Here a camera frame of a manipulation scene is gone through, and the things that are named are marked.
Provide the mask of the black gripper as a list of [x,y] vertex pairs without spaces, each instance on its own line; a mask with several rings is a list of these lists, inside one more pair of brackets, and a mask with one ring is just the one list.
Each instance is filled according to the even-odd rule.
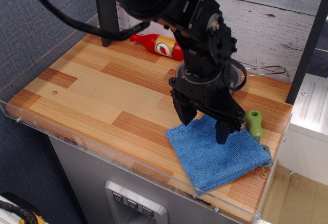
[[200,111],[217,120],[215,130],[218,144],[225,144],[232,132],[243,130],[245,111],[231,96],[220,72],[209,79],[189,73],[186,67],[183,73],[184,77],[171,77],[168,83],[172,88],[174,108],[185,126]]

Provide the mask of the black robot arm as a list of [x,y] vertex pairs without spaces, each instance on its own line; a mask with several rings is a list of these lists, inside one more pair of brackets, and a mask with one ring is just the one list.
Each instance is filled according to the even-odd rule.
[[245,67],[232,58],[236,39],[224,23],[215,0],[118,0],[132,17],[156,22],[170,29],[180,45],[184,62],[169,80],[175,110],[185,125],[200,111],[216,120],[216,140],[244,127],[245,111],[231,91],[244,83],[233,83]]

